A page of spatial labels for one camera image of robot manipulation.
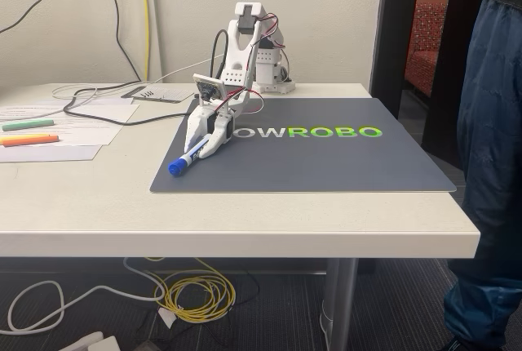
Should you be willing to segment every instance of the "red chair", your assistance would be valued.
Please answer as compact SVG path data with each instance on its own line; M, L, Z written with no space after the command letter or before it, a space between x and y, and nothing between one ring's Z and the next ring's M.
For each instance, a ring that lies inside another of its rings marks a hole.
M446 4L442 2L415 5L405 79L426 96L431 94L445 13Z

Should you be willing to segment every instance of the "yellow cable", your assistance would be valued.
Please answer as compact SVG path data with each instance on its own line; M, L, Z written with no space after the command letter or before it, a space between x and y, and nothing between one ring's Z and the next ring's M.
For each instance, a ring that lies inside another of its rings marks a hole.
M148 4L147 0L144 0L144 10L145 10L145 32L147 34L146 39L146 50L145 50L145 82L148 81L148 59L149 59L149 53L150 53L150 46L149 46L149 34L148 34Z
M153 275L165 287L166 290L165 298L162 301L158 301L157 303L163 308L170 310L178 318L181 318L186 322L202 323L214 321L224 317L228 313L228 310L230 310L230 308L234 305L236 302L236 290L230 281L219 271L198 258L196 258L196 260L205 265L208 270L203 269L197 271L179 271L167 276L164 279L160 278L155 273L149 273L150 275ZM195 272L201 274L198 274L192 278L182 278L177 282L172 283L171 286L167 285L168 280L174 276ZM184 309L182 306L179 306L178 298L184 288L191 284L199 286L208 291L210 298L199 308Z

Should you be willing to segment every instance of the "paper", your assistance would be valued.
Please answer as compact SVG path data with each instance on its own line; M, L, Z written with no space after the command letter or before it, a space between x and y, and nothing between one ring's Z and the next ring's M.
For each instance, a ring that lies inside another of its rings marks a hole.
M65 145L62 147L17 147L0 146L0 162L54 162L90 161L94 159L101 145Z
M80 106L73 111L76 113L90 114L97 117L110 118L120 122L126 122L138 108L137 104L105 104ZM6 106L0 108L0 120L4 118L20 118L44 114L56 110L55 104L30 104L22 106ZM55 122L51 127L20 129L18 131L0 132L2 136L19 136L33 133L49 133L58 135L57 143L34 144L31 147L43 146L70 146L70 145L107 145L116 137L122 126L111 122L99 121L92 118L80 118L58 113L50 116Z
M163 322L165 323L165 325L167 325L169 329L171 329L172 324L174 324L174 321L176 321L176 315L165 308L159 308L157 312L160 315L160 317L163 318Z

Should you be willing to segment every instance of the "green marker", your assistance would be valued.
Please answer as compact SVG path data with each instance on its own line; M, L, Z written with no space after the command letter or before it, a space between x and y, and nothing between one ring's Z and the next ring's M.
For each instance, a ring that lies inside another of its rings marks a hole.
M39 127L50 127L51 125L55 125L53 120L32 120L25 122L14 122L12 124L7 124L2 127L2 130L5 131L18 131L19 129L28 129L28 128L39 128Z

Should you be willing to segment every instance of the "orange marker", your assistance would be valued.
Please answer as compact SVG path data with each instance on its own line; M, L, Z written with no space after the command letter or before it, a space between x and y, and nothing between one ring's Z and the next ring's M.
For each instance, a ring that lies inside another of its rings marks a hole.
M58 136L43 136L43 137L25 137L23 139L11 139L4 140L4 147L13 147L15 145L27 145L27 144L41 144L41 143L54 143L59 141Z
M46 137L46 136L50 136L50 135L48 133L33 133L31 135L3 136L3 137L0 137L0 144L3 144L4 140L28 139L29 137Z

